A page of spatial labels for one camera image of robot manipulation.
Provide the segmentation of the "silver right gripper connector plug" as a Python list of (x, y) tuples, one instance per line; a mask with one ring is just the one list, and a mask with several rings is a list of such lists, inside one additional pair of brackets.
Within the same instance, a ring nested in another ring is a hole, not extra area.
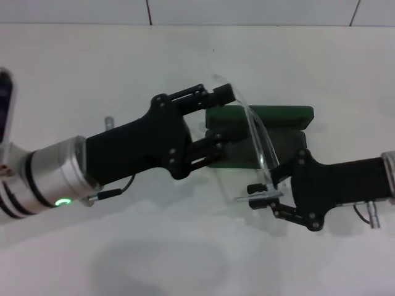
[(372, 229), (380, 229), (381, 224), (380, 224), (380, 219), (378, 216), (378, 210), (376, 206), (376, 202), (374, 201), (368, 201), (366, 203), (367, 206), (367, 212), (368, 212), (368, 218), (369, 218), (369, 224)]

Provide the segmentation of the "green glasses case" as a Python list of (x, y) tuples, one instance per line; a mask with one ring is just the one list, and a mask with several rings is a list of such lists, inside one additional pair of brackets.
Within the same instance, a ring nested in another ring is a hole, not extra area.
[[(275, 168), (294, 156), (297, 150), (307, 147), (304, 130), (314, 119), (311, 106), (252, 105), (272, 142), (276, 160), (270, 156), (266, 144), (264, 155), (269, 169)], [(258, 169), (257, 155), (249, 133), (244, 108), (240, 105), (226, 105), (206, 110), (206, 131), (222, 129), (242, 131), (247, 138), (240, 142), (224, 145), (226, 157), (209, 165), (211, 168)]]

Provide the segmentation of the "white partition panel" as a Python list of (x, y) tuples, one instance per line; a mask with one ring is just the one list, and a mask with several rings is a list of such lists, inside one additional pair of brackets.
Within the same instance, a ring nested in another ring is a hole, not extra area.
[(395, 0), (360, 0), (351, 25), (395, 27)]
[(0, 0), (0, 23), (150, 24), (146, 0)]
[(148, 0), (154, 25), (348, 26), (359, 0)]

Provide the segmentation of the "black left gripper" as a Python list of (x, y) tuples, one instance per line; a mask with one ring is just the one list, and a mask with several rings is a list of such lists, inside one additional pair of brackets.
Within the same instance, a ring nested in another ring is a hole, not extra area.
[(143, 117), (87, 138), (86, 171), (101, 186), (151, 168), (165, 168), (174, 179), (184, 179), (223, 159), (226, 139), (221, 132), (209, 131), (192, 143), (183, 115), (235, 100), (231, 84), (212, 92), (198, 84), (169, 96), (159, 94)]

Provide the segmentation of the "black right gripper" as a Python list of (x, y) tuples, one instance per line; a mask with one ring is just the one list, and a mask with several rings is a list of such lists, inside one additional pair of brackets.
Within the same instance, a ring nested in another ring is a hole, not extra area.
[(256, 199), (248, 202), (250, 208), (270, 208), (275, 218), (309, 231), (320, 231), (325, 215), (336, 207), (385, 200), (392, 195), (385, 163), (380, 157), (325, 165), (303, 149), (269, 173), (271, 184), (250, 184), (247, 193), (278, 194), (278, 185), (291, 178), (296, 207), (284, 205), (278, 199)]

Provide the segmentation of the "clear white glasses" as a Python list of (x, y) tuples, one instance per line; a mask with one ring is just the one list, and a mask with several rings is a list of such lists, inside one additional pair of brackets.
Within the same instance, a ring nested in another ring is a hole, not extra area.
[(205, 114), (207, 132), (235, 137), (223, 146), (225, 158), (211, 166), (218, 187), (230, 202), (252, 208), (274, 207), (286, 193), (270, 170), (280, 165), (278, 153), (258, 110), (231, 84), (235, 101)]

